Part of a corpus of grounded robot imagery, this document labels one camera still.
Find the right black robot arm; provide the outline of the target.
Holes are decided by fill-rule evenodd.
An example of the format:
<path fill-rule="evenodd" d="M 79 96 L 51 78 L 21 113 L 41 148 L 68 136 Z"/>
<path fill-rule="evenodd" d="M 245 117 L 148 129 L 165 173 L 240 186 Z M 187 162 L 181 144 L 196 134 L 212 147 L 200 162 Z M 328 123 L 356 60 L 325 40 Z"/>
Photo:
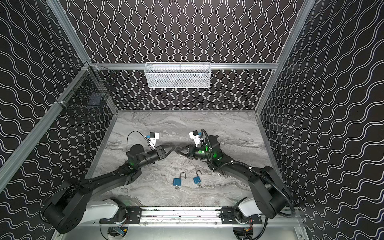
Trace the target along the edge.
<path fill-rule="evenodd" d="M 262 214 L 269 219 L 277 215 L 286 218 L 296 216 L 290 194 L 275 170 L 270 166 L 257 168 L 236 161 L 222 151 L 217 135 L 209 135 L 199 145 L 177 147 L 176 153 L 189 159 L 206 161 L 212 172 L 247 184 L 253 197 L 237 204 L 242 216 Z"/>

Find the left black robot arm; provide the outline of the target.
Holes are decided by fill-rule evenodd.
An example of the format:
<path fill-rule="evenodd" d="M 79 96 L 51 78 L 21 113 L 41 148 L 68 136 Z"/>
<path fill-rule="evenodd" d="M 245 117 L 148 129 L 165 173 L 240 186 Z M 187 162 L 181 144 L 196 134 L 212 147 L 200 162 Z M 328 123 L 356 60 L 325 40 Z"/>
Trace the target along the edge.
<path fill-rule="evenodd" d="M 40 208 L 42 219 L 59 233 L 68 233 L 81 223 L 93 197 L 133 183 L 142 174 L 142 167 L 165 159 L 175 149 L 174 145 L 165 145 L 145 152 L 142 145 L 133 145 L 126 152 L 127 161 L 116 170 L 91 179 L 64 182 L 59 190 L 44 200 Z"/>

